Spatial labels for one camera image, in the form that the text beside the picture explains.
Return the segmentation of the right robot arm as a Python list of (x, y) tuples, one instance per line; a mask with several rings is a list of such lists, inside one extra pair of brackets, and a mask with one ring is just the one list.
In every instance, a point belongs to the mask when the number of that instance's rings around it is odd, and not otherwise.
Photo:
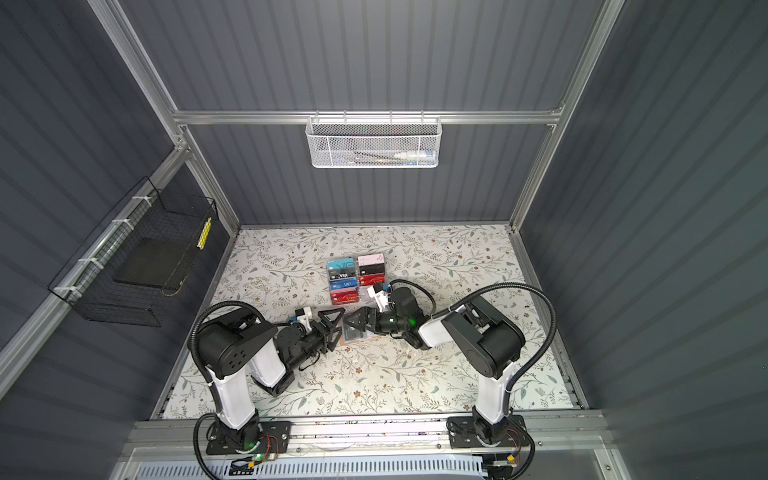
[(439, 311), (434, 297), (409, 280), (396, 279), (367, 289), (376, 305), (360, 307), (343, 324), (360, 332), (391, 336), (416, 349), (454, 343), (478, 373), (476, 421), (496, 427), (506, 421), (513, 377), (525, 337), (501, 311), (483, 298), (502, 289), (522, 289), (519, 282), (501, 282), (475, 290)]

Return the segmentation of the pink leather card wallet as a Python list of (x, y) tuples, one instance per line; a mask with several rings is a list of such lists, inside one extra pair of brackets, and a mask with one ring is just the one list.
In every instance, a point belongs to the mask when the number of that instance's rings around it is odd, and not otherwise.
[(342, 321), (341, 332), (340, 345), (349, 345), (376, 337), (376, 334), (371, 331), (363, 331), (351, 326), (346, 319)]

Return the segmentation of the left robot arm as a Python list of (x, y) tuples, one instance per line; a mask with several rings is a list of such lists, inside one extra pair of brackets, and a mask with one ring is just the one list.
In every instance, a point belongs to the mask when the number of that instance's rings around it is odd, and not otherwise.
[(216, 303), (193, 321), (190, 355), (214, 400), (215, 414), (230, 434), (255, 427), (258, 413), (248, 381), (269, 395), (282, 394), (296, 371), (332, 352), (341, 336), (342, 307), (296, 313), (304, 316), (272, 323), (239, 300)]

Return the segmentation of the clear acrylic card holder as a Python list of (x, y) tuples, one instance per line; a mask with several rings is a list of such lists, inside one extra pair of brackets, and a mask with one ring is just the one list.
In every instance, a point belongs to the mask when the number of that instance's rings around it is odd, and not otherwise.
[(361, 289), (385, 281), (385, 256), (377, 253), (329, 260), (326, 272), (331, 304), (357, 303)]

